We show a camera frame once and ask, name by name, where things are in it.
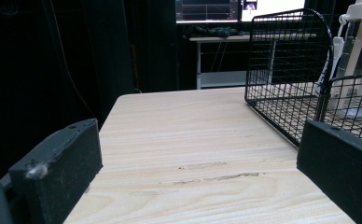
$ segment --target wooden table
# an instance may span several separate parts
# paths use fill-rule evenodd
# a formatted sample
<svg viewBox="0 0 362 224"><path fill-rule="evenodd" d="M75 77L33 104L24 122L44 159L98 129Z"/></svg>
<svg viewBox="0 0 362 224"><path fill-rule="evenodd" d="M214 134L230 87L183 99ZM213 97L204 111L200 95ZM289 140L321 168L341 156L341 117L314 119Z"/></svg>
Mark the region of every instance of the wooden table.
<svg viewBox="0 0 362 224"><path fill-rule="evenodd" d="M296 168L244 88L125 95L66 223L353 223Z"/></svg>

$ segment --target scratch mark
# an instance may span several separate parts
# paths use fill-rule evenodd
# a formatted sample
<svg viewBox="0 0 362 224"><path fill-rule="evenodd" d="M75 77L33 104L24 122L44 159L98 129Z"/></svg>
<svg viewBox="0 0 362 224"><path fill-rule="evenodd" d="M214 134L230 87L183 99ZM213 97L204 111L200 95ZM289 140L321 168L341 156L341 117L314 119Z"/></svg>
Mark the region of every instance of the scratch mark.
<svg viewBox="0 0 362 224"><path fill-rule="evenodd" d="M239 175L224 175L224 176L219 176L219 177L214 177L214 178L205 178L204 181L228 180L228 179L238 178L241 176L259 176L259 173L243 173L243 174L239 174Z"/></svg>
<svg viewBox="0 0 362 224"><path fill-rule="evenodd" d="M209 162L209 163L202 163L202 164L196 164L196 165L189 165L189 166L181 166L178 169L179 170L199 170L199 169L205 169L205 168L209 168L209 167L213 167L213 166L223 166L223 165L227 165L225 162Z"/></svg>
<svg viewBox="0 0 362 224"><path fill-rule="evenodd" d="M266 173L242 173L239 175L223 175L219 177L213 177L213 178L204 178L203 180L200 179L193 179L193 180L184 180L184 181L177 181L173 182L174 185L186 185L186 184L192 184L192 183L200 183L202 181L213 181L213 180L228 180L228 179L234 179L242 176L259 176L259 175L265 175Z"/></svg>
<svg viewBox="0 0 362 224"><path fill-rule="evenodd" d="M175 185L185 185L185 184L199 183L199 182L201 182L200 179L193 179L193 180L177 181L177 182L173 182L173 184L175 184Z"/></svg>

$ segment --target monitor screen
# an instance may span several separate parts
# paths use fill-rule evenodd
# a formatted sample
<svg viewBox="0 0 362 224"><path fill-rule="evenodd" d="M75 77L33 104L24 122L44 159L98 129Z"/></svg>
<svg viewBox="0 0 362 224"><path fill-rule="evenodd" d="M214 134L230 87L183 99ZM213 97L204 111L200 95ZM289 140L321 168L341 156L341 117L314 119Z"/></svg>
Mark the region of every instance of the monitor screen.
<svg viewBox="0 0 362 224"><path fill-rule="evenodd" d="M305 0L241 0L240 4L242 21L251 21L255 16L303 8Z"/></svg>
<svg viewBox="0 0 362 224"><path fill-rule="evenodd" d="M239 0L175 0L177 23L236 22Z"/></svg>

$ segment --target light wood tabletop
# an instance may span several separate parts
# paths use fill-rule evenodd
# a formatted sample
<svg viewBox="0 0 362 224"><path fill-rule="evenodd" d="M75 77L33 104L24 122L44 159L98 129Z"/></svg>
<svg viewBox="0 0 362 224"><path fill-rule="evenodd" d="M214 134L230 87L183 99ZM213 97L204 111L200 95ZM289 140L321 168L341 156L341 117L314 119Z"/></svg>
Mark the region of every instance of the light wood tabletop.
<svg viewBox="0 0 362 224"><path fill-rule="evenodd" d="M121 96L100 141L104 168L66 223L354 223L244 88Z"/></svg>

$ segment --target black wire cage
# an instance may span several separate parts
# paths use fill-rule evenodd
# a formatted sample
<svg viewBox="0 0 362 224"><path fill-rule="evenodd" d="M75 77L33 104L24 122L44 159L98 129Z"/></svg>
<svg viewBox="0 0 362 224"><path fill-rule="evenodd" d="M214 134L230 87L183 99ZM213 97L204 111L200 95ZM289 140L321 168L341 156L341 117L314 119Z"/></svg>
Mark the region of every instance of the black wire cage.
<svg viewBox="0 0 362 224"><path fill-rule="evenodd" d="M362 138L362 76L331 79L332 63L332 34L318 12L256 16L244 98L297 147L306 119Z"/></svg>

